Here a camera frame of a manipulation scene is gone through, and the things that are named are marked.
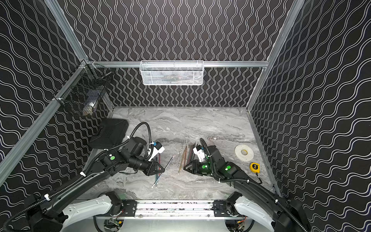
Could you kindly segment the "black plastic case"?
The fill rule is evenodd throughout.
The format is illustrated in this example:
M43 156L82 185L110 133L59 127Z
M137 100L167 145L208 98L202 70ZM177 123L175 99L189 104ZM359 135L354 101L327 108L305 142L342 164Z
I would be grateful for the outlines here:
M95 136L89 141L92 149L106 149L118 146L123 142L128 129L125 119L103 119Z

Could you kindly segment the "yellow tape measure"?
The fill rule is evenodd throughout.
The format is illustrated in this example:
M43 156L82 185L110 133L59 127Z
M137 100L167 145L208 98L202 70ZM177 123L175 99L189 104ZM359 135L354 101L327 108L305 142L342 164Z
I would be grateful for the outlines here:
M260 178L260 165L258 163L252 162L249 166L252 173L256 175L259 180L259 184L262 184L262 179Z

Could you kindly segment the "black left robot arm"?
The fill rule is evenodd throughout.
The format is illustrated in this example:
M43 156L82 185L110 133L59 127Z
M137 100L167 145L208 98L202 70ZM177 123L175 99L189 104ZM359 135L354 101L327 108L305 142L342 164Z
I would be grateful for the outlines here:
M25 208L8 218L3 224L3 230L15 232L11 223L26 216L29 232L59 232L69 219L64 209L96 184L127 168L141 171L146 176L164 173L165 168L153 160L155 150L160 150L161 143L135 136L142 125L151 131L147 122L139 123L126 141L97 154L73 179L49 193L28 197Z

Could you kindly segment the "aluminium corner post left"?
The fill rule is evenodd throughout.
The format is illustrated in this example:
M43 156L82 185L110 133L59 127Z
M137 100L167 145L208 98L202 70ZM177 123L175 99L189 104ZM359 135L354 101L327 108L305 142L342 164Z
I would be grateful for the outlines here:
M88 56L83 50L81 43L78 41L77 36L75 35L75 32L73 31L73 28L68 22L67 17L58 1L45 0L44 2L48 7L49 11L52 13L53 17L55 18L55 21L57 22L58 26L62 30L64 36L66 37L67 42L70 44L76 57L80 61L83 60L88 61Z

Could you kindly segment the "aluminium corner post right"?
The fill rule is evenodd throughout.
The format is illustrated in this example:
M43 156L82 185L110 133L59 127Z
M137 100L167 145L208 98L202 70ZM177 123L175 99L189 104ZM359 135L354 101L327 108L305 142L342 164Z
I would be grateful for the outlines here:
M292 6L290 8L290 10L288 11L288 14L287 14L287 17L284 21L284 24L278 34L278 37L272 47L272 50L271 50L271 53L268 57L268 65L266 68L263 69L258 81L257 81L257 84L251 94L251 97L249 99L249 102L246 106L246 110L247 112L251 112L258 96L259 96L259 93L261 92L263 86L264 86L264 83L265 81L267 80L268 78L268 75L270 73L270 71L272 70L278 56L279 56L279 53L290 33L290 31L292 30L292 27L295 23L295 20L298 16L298 14L300 13L303 5L304 5L305 1L304 0L296 0L296 1L293 1L292 3Z

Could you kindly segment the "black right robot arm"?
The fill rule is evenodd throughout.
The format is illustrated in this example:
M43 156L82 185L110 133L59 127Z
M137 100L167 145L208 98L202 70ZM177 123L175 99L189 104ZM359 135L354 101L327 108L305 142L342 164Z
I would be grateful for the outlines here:
M235 192L217 210L230 217L246 216L271 232L310 232L312 227L297 200L290 200L266 189L244 172L238 165L226 161L216 146L208 146L203 139L194 148L198 157L184 170L198 176L212 177L226 183Z

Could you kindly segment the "white tape roll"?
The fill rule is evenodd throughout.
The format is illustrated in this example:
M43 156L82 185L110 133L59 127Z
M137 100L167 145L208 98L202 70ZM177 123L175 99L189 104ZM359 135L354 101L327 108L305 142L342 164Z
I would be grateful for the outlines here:
M254 158L254 152L248 145L237 145L234 152L236 157L243 162L249 162Z

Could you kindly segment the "aluminium corner post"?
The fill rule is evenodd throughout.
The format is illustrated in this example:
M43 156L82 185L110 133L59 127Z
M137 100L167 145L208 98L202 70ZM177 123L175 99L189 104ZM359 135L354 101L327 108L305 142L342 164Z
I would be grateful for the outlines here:
M279 56L279 53L290 33L290 31L292 30L292 27L295 23L295 20L298 16L298 14L300 13L303 5L304 5L305 1L304 0L296 0L296 1L293 1L292 3L292 6L290 8L290 10L288 11L288 14L287 14L287 17L284 21L284 24L278 34L278 37L272 47L272 50L271 50L271 53L268 57L268 65L266 68L263 69L258 81L257 81L257 84L251 94L251 97L249 99L249 102L246 106L246 110L247 112L251 112L258 96L259 96L259 93L261 92L263 86L264 86L264 83L265 81L267 80L268 78L268 75L270 73L270 71L272 70L278 56Z
M75 32L73 31L73 28L68 22L67 17L58 1L45 0L44 2L48 7L49 11L52 13L53 17L55 18L55 21L57 22L58 26L62 30L64 36L66 37L67 42L70 44L76 57L80 61L83 60L88 61L88 56L83 50L81 43L78 41L77 36L75 35Z

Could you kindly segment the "aluminium back rail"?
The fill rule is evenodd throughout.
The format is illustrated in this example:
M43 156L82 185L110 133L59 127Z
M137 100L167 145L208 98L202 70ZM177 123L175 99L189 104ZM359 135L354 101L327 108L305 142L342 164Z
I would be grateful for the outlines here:
M101 65L107 68L140 68L142 64L149 67L205 67L205 68L248 68L268 67L267 61L88 61L87 64Z

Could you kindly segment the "aluminium left side rail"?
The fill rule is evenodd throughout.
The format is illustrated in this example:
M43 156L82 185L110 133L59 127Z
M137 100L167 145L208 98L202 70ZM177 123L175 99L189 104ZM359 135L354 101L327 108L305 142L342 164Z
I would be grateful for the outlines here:
M22 135L19 141L14 147L8 152L5 158L1 161L1 184L3 184L12 171L15 169L17 164L24 157L26 152L29 150L34 141L38 138L40 133L43 131L45 126L48 124L50 119L54 116L57 110L60 108L61 99L67 94L70 87L78 79L80 74L85 70L87 65L86 61L82 61L76 68L75 72L71 75L69 80L63 85L63 87L57 92L46 108L41 112L33 124L28 130Z

